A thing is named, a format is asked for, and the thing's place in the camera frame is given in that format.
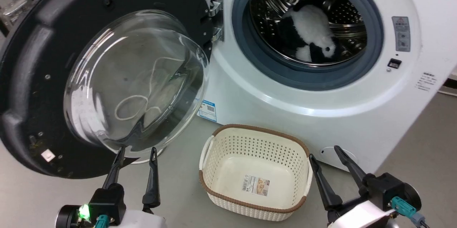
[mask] washing machine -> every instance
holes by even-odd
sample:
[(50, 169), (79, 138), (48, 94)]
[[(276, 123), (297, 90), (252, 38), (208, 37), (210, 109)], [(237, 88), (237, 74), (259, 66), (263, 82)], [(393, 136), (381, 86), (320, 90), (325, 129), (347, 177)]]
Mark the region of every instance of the washing machine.
[[(304, 61), (278, 33), (313, 2), (341, 54)], [(334, 145), (375, 171), (457, 64), (452, 0), (15, 0), (0, 137), (26, 167), (90, 178), (147, 161), (201, 116)]]

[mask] white sticker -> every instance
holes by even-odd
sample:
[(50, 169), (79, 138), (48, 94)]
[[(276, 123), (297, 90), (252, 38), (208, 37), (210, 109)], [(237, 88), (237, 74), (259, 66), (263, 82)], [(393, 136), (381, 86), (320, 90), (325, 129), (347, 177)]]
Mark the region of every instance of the white sticker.
[(396, 51), (409, 52), (411, 50), (410, 21), (407, 16), (392, 16), (395, 30)]
[(216, 104), (204, 100), (201, 103), (199, 112), (197, 113), (198, 116), (203, 117), (205, 119), (211, 120), (213, 122), (217, 122), (216, 118)]
[(437, 80), (431, 73), (424, 72), (419, 80), (416, 82), (416, 88), (423, 91), (430, 91), (430, 89), (436, 84)]
[(44, 160), (46, 160), (46, 162), (49, 162), (56, 157), (54, 153), (52, 153), (49, 149), (44, 150), (44, 152), (41, 153), (41, 156), (44, 158)]
[(245, 175), (243, 187), (241, 189), (252, 194), (267, 196), (269, 187), (269, 180), (252, 175)]

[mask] white plastic basket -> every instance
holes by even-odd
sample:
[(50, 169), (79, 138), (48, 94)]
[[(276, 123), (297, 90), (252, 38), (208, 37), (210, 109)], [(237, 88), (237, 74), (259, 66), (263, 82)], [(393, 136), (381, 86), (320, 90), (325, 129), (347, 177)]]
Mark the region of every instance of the white plastic basket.
[(222, 208), (282, 221), (306, 200), (313, 179), (309, 155), (304, 143), (289, 135), (225, 125), (204, 145), (200, 183), (212, 202)]

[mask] black and white plush toy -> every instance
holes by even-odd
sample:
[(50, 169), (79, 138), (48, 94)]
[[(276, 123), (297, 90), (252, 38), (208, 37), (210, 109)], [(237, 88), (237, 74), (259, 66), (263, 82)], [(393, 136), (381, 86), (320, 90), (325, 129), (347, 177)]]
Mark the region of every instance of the black and white plush toy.
[(338, 39), (330, 31), (327, 15), (314, 5), (295, 5), (278, 24), (284, 44), (299, 60), (333, 62), (341, 55)]

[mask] green led light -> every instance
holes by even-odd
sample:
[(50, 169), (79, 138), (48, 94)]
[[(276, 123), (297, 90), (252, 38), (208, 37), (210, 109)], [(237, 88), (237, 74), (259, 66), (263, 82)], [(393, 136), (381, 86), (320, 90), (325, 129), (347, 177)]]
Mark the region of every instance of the green led light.
[(82, 219), (85, 219), (87, 221), (90, 220), (90, 212), (89, 212), (89, 206), (88, 205), (82, 205), (79, 209), (79, 217)]

